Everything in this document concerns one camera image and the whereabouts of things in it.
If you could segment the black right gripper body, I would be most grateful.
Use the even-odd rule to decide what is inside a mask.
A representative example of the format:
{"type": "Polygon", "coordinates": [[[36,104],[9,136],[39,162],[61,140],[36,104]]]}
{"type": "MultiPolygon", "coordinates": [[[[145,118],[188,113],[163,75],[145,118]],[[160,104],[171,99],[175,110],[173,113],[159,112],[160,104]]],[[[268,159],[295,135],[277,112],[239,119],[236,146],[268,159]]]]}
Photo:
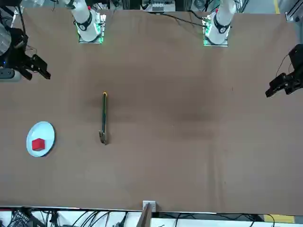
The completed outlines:
{"type": "Polygon", "coordinates": [[[10,38],[8,49],[3,54],[3,67],[15,70],[31,70],[30,57],[26,55],[28,35],[21,28],[5,27],[10,38]]]}

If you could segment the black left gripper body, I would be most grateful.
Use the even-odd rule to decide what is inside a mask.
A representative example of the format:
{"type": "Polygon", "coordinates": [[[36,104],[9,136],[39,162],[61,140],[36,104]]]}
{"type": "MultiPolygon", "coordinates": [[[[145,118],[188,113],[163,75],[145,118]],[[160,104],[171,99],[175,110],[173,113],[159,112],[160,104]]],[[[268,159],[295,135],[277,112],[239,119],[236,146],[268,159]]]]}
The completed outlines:
{"type": "Polygon", "coordinates": [[[289,53],[288,56],[294,70],[303,66],[303,44],[297,44],[289,53]]]}

